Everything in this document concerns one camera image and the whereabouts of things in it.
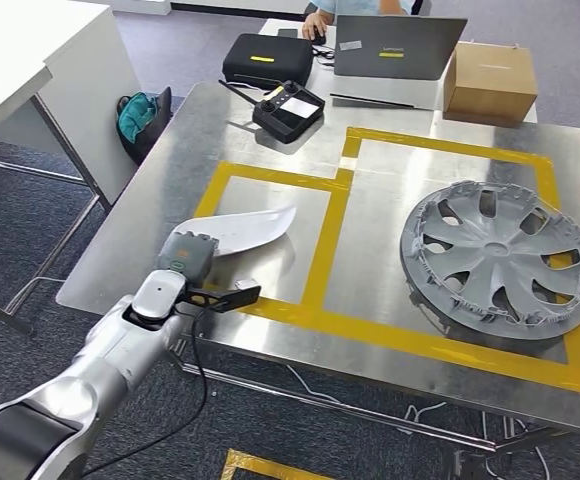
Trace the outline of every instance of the gray carpet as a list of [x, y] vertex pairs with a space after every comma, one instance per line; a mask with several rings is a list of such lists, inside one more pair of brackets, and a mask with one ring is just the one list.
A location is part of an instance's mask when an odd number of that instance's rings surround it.
[[[543, 122], [580, 126], [580, 0], [436, 0], [433, 14], [467, 15], [466, 38], [519, 42], [535, 53]], [[165, 18], [117, 14], [117, 23], [143, 88], [170, 84], [185, 95], [194, 83], [220, 75], [221, 62], [239, 33], [257, 31], [261, 20], [173, 12]], [[197, 53], [204, 52], [201, 60]], [[0, 159], [70, 171], [61, 157], [0, 144]], [[31, 276], [88, 199], [74, 185], [0, 172], [0, 303]], [[65, 278], [103, 219], [93, 212], [50, 272]], [[21, 312], [38, 335], [23, 339], [0, 324], [0, 402], [48, 380], [76, 352], [98, 317], [55, 303], [55, 284], [39, 285]], [[202, 349], [204, 364], [267, 383], [301, 390], [282, 366]], [[376, 387], [303, 372], [314, 389], [343, 401], [403, 415], [408, 403], [430, 402]], [[431, 479], [439, 473], [442, 444], [407, 436], [371, 422], [261, 396], [211, 382], [207, 408], [197, 422], [163, 443], [92, 475], [94, 479], [218, 479], [228, 448], [338, 479]], [[154, 438], [187, 418], [200, 399], [200, 382], [182, 379], [163, 363], [107, 428], [92, 464]], [[476, 412], [446, 407], [427, 421], [474, 434]], [[491, 430], [500, 431], [491, 418]], [[543, 449], [553, 479], [580, 478], [580, 436]], [[507, 466], [494, 464], [498, 472]], [[542, 479], [532, 452], [514, 456], [507, 479]], [[255, 476], [239, 474], [241, 479]]]

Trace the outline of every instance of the person's hand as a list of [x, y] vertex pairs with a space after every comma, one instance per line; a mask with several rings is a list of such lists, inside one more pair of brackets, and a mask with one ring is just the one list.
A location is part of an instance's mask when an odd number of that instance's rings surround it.
[[325, 37], [325, 31], [328, 30], [328, 25], [325, 21], [319, 13], [310, 13], [306, 17], [306, 21], [304, 22], [304, 28], [301, 30], [304, 38], [306, 40], [314, 40], [314, 28], [316, 27], [317, 31], [321, 36]]

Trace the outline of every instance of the cardboard box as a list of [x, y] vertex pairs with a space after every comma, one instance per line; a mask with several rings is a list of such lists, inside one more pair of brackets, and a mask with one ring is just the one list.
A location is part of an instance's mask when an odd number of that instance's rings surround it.
[[448, 67], [443, 97], [444, 111], [460, 119], [518, 123], [537, 98], [537, 81], [528, 49], [459, 42]]

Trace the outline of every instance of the person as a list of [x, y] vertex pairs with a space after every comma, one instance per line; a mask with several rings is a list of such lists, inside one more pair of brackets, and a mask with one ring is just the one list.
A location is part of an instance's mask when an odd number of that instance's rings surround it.
[[312, 0], [317, 7], [304, 22], [304, 38], [314, 40], [314, 29], [325, 35], [337, 15], [408, 15], [415, 0]]

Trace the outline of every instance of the teal bag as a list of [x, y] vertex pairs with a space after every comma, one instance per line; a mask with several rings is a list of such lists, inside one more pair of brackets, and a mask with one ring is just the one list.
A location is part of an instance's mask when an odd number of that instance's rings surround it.
[[128, 100], [119, 115], [119, 130], [128, 142], [135, 143], [137, 135], [153, 121], [158, 110], [156, 98], [139, 92]]
[[172, 92], [166, 87], [158, 97], [139, 92], [116, 104], [116, 131], [123, 148], [141, 165], [172, 116]]

